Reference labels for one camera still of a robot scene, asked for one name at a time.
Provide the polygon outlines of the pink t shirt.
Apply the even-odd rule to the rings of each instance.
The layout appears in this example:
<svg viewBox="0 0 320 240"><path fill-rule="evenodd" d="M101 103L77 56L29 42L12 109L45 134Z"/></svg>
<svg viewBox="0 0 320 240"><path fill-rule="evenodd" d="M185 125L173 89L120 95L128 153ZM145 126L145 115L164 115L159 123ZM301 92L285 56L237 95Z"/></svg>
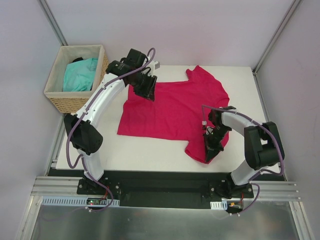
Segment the pink t shirt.
<svg viewBox="0 0 320 240"><path fill-rule="evenodd" d="M209 164L213 158L206 160L202 121L210 110L202 110L202 105L226 107L230 98L221 82L200 66L185 73L187 81L156 83L154 101L135 95L130 86L117 133L187 141L185 153Z"/></svg>

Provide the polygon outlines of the wicker basket with liner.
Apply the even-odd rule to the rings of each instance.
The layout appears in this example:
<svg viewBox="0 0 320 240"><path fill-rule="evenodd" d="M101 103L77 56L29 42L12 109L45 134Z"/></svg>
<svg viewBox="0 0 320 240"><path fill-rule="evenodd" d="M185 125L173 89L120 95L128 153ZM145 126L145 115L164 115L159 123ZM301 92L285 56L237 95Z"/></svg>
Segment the wicker basket with liner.
<svg viewBox="0 0 320 240"><path fill-rule="evenodd" d="M97 58L92 88L90 91L63 91L67 65L80 57L83 59ZM44 95L60 113L75 113L85 105L98 88L106 73L108 64L109 60L106 51L101 44L61 46L45 85Z"/></svg>

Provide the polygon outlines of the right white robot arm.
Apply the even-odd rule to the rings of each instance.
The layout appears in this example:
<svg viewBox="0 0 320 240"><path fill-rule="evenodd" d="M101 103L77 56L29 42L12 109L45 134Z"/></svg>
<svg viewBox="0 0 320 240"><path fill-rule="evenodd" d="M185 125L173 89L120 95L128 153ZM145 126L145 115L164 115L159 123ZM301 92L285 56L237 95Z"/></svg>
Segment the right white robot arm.
<svg viewBox="0 0 320 240"><path fill-rule="evenodd" d="M276 164L280 165L277 175L283 175L285 152L274 122L259 123L233 106L211 107L202 117L205 163L224 150L222 141L229 132L236 131L244 138L244 161L214 187L218 196L237 197L259 175L272 174L269 168Z"/></svg>

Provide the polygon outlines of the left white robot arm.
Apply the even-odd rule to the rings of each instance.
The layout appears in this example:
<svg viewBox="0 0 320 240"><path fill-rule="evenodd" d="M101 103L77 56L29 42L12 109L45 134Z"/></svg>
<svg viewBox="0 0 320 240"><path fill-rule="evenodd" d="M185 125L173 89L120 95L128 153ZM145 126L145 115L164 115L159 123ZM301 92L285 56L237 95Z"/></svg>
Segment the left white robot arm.
<svg viewBox="0 0 320 240"><path fill-rule="evenodd" d="M155 54L153 47L147 54L132 48L126 57L109 63L100 85L84 106L75 114L68 113L64 117L67 164L74 169L78 162L82 163L88 188L96 195L102 194L106 188L101 179L104 169L99 149L104 138L98 131L100 119L127 86L132 86L135 95L155 100L157 76L154 71L160 66L154 60Z"/></svg>

